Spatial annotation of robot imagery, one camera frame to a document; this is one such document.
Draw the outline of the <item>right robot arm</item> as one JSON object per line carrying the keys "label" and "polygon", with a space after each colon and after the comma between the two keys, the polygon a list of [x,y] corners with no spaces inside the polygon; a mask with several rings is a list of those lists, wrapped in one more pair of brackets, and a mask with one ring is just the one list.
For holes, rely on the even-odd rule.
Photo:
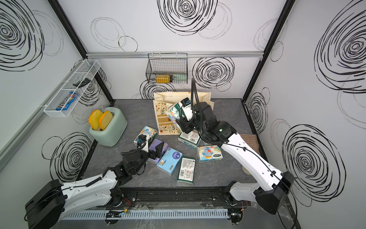
{"label": "right robot arm", "polygon": [[196,130],[209,144],[219,146],[235,158],[256,180],[253,184],[235,182],[229,187],[230,195],[237,201],[257,203],[270,214],[277,214],[291,192],[295,177],[282,172],[257,154],[226,121],[218,121],[210,105],[178,103],[176,122],[182,132]]}

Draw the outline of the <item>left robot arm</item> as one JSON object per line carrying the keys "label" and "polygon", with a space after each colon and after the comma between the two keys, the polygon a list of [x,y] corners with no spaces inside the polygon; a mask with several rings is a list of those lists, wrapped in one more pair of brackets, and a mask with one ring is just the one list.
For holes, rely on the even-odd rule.
{"label": "left robot arm", "polygon": [[122,161],[107,167],[100,175],[62,183],[58,179],[48,182],[25,205],[24,220],[30,229],[50,229],[68,215],[98,206],[122,195],[120,186],[126,184],[148,159],[162,156],[164,142],[151,149],[153,140],[144,134],[137,137],[137,148],[121,153]]}

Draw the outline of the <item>green white tissue pack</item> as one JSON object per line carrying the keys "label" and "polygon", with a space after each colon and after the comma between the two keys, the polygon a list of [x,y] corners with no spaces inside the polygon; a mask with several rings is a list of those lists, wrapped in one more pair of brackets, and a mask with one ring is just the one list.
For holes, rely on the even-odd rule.
{"label": "green white tissue pack", "polygon": [[181,127],[178,124],[178,120],[181,119],[180,107],[181,107],[180,102],[176,103],[176,104],[170,106],[165,113],[171,119],[173,124],[178,128],[178,130],[182,131]]}

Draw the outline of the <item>floral canvas tote bag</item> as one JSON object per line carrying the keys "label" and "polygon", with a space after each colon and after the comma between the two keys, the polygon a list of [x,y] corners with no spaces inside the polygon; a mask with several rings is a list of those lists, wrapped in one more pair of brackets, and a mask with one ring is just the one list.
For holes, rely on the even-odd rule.
{"label": "floral canvas tote bag", "polygon": [[184,99],[193,99],[196,104],[195,96],[190,92],[159,92],[154,93],[155,118],[160,135],[179,135],[182,130],[177,123],[180,114],[183,117],[191,118],[191,105],[187,108],[182,104]]}

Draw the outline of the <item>purple tissue pack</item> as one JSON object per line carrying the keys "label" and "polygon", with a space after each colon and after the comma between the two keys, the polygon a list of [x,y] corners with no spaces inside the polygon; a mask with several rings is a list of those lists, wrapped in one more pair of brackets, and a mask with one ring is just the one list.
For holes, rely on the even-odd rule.
{"label": "purple tissue pack", "polygon": [[157,165],[167,150],[168,144],[166,142],[155,139],[149,146],[149,151],[153,152],[155,157],[149,158],[147,161]]}

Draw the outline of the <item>light blue tissue pack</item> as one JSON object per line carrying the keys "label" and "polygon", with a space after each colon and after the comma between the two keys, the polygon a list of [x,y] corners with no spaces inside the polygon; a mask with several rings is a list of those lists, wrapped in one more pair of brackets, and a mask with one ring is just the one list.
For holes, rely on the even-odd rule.
{"label": "light blue tissue pack", "polygon": [[183,154],[173,148],[168,148],[157,164],[157,168],[171,176],[180,162]]}

